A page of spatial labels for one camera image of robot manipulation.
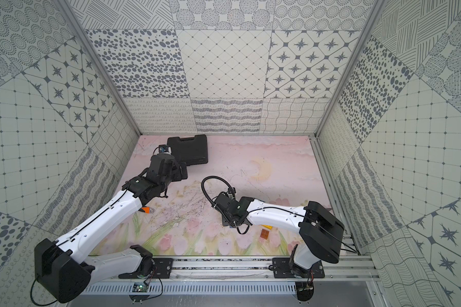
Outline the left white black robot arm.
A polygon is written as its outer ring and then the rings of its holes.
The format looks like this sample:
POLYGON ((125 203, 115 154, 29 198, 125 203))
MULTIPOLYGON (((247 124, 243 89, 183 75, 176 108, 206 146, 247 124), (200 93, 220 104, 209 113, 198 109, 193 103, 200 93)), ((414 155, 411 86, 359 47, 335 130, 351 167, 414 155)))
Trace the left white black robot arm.
POLYGON ((89 285, 118 275, 146 278, 154 273, 151 252, 135 244, 128 249, 100 257, 93 249, 121 222, 141 211, 154 198, 165 198, 172 182, 188 178, 187 165, 169 153, 151 157, 141 174, 128 180, 122 189, 96 213, 56 240, 44 239, 34 249, 35 283, 58 303, 68 303, 89 285))

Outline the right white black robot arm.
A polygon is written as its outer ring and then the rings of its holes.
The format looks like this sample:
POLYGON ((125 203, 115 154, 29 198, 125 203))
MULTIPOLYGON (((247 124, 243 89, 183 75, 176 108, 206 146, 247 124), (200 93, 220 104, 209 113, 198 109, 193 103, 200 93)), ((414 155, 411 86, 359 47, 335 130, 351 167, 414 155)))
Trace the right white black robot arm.
POLYGON ((287 207, 251 197, 236 200, 224 192, 210 202, 222 215, 225 226, 239 230, 242 225, 266 225, 298 234, 303 243, 293 246, 288 260, 293 276, 311 276, 312 268, 319 262, 339 262, 344 225, 318 202, 287 207))

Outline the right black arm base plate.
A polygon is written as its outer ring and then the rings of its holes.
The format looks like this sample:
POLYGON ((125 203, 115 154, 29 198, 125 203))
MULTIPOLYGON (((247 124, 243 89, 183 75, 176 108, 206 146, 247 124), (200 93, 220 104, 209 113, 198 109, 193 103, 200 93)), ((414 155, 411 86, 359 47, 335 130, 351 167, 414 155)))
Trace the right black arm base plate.
POLYGON ((291 258, 272 258, 268 269, 273 272, 274 278, 324 278, 325 272, 321 261, 316 262, 309 270, 293 263, 291 258))

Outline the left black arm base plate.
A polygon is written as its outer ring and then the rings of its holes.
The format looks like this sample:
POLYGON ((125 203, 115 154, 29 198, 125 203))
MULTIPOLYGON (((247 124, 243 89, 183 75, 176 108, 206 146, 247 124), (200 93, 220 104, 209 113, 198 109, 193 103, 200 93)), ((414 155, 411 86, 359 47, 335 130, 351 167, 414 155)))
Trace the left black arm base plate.
POLYGON ((119 279, 146 279, 154 276, 154 278, 169 279, 173 258, 151 258, 142 260, 139 268, 135 272, 124 273, 118 275, 119 279))

